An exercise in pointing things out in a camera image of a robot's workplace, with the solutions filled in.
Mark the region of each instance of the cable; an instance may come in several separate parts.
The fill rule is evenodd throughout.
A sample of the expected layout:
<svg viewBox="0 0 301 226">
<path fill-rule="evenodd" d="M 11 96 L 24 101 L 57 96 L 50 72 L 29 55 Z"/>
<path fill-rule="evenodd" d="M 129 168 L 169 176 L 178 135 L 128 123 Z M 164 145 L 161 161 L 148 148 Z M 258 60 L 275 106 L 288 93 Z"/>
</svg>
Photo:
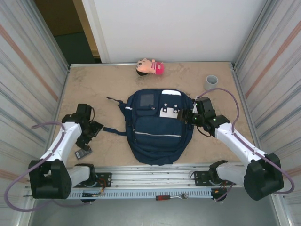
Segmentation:
<svg viewBox="0 0 301 226">
<path fill-rule="evenodd" d="M 266 161 L 267 163 L 269 163 L 270 165 L 272 165 L 273 167 L 275 167 L 277 170 L 279 170 L 282 174 L 284 174 L 286 176 L 286 178 L 290 181 L 292 187 L 290 190 L 287 190 L 287 191 L 284 191 L 284 192 L 275 192 L 275 194 L 288 194 L 288 193 L 291 193 L 294 189 L 295 189 L 295 183 L 293 181 L 293 179 L 288 175 L 287 172 L 285 172 L 283 169 L 281 169 L 279 166 L 277 166 L 275 163 L 273 163 L 272 161 L 270 161 L 269 159 L 267 159 L 266 157 L 262 156 L 261 154 L 257 153 L 254 151 L 253 148 L 251 148 L 249 145 L 247 145 L 235 132 L 234 132 L 234 126 L 236 124 L 236 122 L 238 121 L 238 118 L 239 118 L 239 106 L 238 106 L 238 102 L 235 98 L 235 96 L 228 90 L 226 89 L 223 89 L 223 88 L 213 88 L 213 89 L 210 89 L 204 93 L 202 93 L 200 96 L 198 96 L 198 98 L 202 97 L 203 95 L 211 92 L 211 91 L 214 91 L 214 90 L 222 90 L 222 91 L 225 91 L 226 93 L 230 94 L 231 97 L 233 98 L 234 102 L 235 102 L 235 105 L 236 105 L 236 109 L 237 109 L 237 116 L 236 116 L 236 119 L 233 121 L 233 124 L 232 124 L 232 133 L 233 135 L 235 136 L 235 138 L 237 140 L 239 140 L 246 148 L 248 148 L 251 152 L 253 152 L 255 155 L 259 156 L 260 158 L 262 158 L 264 161 Z M 230 188 L 227 190 L 227 192 L 221 196 L 220 198 L 218 198 L 216 201 L 220 200 L 222 197 L 224 197 L 230 190 L 231 188 L 233 187 L 234 183 L 231 184 Z"/>
<path fill-rule="evenodd" d="M 232 189 L 233 185 L 234 185 L 234 183 L 231 184 L 231 186 L 230 186 L 229 189 L 225 192 L 225 194 L 223 194 L 221 197 L 219 197 L 219 198 L 217 198 L 217 199 L 214 199 L 214 201 L 217 202 L 217 201 L 219 201 L 220 199 L 222 199 L 223 197 L 225 197 L 225 196 L 229 193 L 229 191 Z"/>
<path fill-rule="evenodd" d="M 193 179 L 191 178 L 191 177 L 192 177 L 192 175 L 193 175 L 195 172 L 196 172 L 196 171 L 194 171 L 194 172 L 193 172 L 193 173 L 190 175 L 190 179 L 191 179 L 191 180 L 195 180 L 195 179 L 197 179 L 197 178 L 193 178 Z"/>
<path fill-rule="evenodd" d="M 210 135 L 206 135 L 205 133 L 203 133 L 202 131 L 199 130 L 199 128 L 197 127 L 198 132 L 200 132 L 202 135 L 204 135 L 205 137 L 210 137 Z"/>
<path fill-rule="evenodd" d="M 65 127 L 62 123 L 60 122 L 56 122 L 56 121 L 50 121 L 50 122 L 45 122 L 39 125 L 35 125 L 32 126 L 32 129 L 36 129 L 38 127 L 41 126 L 46 126 L 46 125 L 59 125 L 62 127 L 63 131 L 62 131 L 62 135 L 61 138 L 59 139 L 59 141 L 57 142 L 57 144 L 55 145 L 54 149 L 52 150 L 52 153 L 54 153 L 57 149 L 57 147 L 60 145 L 60 143 L 62 142 L 64 136 L 65 136 Z M 33 171 L 34 169 L 36 169 L 37 167 L 39 167 L 40 165 L 42 165 L 44 162 L 46 162 L 50 157 L 52 156 L 52 154 L 50 153 L 49 155 L 46 156 L 45 159 L 41 160 L 40 162 L 38 162 L 37 164 L 35 164 L 33 167 L 31 167 L 30 169 L 28 169 L 25 173 L 21 174 L 20 176 L 18 176 L 16 179 L 14 179 L 6 188 L 5 192 L 4 192 L 4 201 L 5 203 L 12 208 L 13 210 L 19 211 L 19 212 L 31 212 L 31 211 L 36 211 L 36 210 L 40 210 L 41 208 L 43 208 L 44 206 L 48 205 L 52 200 L 48 200 L 45 203 L 43 203 L 40 206 L 34 207 L 32 209 L 21 209 L 18 208 L 17 206 L 14 206 L 8 199 L 8 192 L 11 189 L 11 187 L 21 178 L 23 178 L 24 176 L 26 176 L 28 173 L 30 173 L 31 171 Z"/>
<path fill-rule="evenodd" d="M 104 189 L 107 187 L 107 182 L 106 182 L 105 179 L 103 179 L 103 178 L 98 178 L 97 181 L 98 181 L 98 183 L 100 184 L 100 186 L 103 188 L 103 192 L 104 192 Z"/>
</svg>

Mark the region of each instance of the metal wall panel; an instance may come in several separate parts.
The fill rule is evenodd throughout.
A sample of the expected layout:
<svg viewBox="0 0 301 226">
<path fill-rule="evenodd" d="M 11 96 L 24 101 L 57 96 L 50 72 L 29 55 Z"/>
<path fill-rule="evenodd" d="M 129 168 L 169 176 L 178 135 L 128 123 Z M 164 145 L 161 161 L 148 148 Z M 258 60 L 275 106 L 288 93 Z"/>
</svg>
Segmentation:
<svg viewBox="0 0 301 226">
<path fill-rule="evenodd" d="M 0 225 L 12 225 L 14 211 L 3 200 L 8 184 L 44 153 L 68 65 L 32 1 L 0 2 Z M 23 178 L 9 194 L 22 202 Z"/>
<path fill-rule="evenodd" d="M 236 70 L 259 141 L 277 154 L 296 189 L 285 200 L 301 224 L 301 1 L 279 0 L 268 10 Z M 285 179 L 285 189 L 290 183 Z"/>
</svg>

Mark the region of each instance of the gray plastic cup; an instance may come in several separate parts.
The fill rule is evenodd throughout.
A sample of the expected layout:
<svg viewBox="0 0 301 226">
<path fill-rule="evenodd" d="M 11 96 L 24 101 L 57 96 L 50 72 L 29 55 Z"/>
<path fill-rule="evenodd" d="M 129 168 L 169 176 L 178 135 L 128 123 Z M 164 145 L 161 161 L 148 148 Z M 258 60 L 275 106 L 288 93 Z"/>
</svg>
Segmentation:
<svg viewBox="0 0 301 226">
<path fill-rule="evenodd" d="M 204 83 L 204 89 L 205 90 L 210 90 L 216 87 L 218 83 L 218 78 L 214 75 L 208 75 L 205 83 Z"/>
</svg>

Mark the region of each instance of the backpack pocket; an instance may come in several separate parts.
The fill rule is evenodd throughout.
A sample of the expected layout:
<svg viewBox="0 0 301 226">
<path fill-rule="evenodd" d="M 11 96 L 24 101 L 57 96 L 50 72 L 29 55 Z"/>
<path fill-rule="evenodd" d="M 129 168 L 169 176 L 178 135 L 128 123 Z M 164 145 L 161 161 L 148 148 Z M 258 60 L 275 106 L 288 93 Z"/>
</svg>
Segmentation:
<svg viewBox="0 0 301 226">
<path fill-rule="evenodd" d="M 177 119 L 140 117 L 136 121 L 134 136 L 138 143 L 159 147 L 172 147 L 180 143 L 183 123 Z"/>
<path fill-rule="evenodd" d="M 137 93 L 136 113 L 138 116 L 151 116 L 158 112 L 158 95 L 156 91 L 145 89 Z"/>
<path fill-rule="evenodd" d="M 177 118 L 179 110 L 183 108 L 181 93 L 177 90 L 165 89 L 161 92 L 159 111 L 160 117 Z"/>
</svg>

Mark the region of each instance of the red handle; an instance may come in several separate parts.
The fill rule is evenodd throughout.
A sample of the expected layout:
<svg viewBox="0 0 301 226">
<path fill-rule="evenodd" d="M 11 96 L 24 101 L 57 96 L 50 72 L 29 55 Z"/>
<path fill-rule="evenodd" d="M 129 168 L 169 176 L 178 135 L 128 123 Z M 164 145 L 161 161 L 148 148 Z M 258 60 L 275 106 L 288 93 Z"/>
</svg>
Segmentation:
<svg viewBox="0 0 301 226">
<path fill-rule="evenodd" d="M 170 199 L 170 195 L 157 195 L 156 200 L 161 201 L 161 200 L 168 200 Z"/>
</svg>

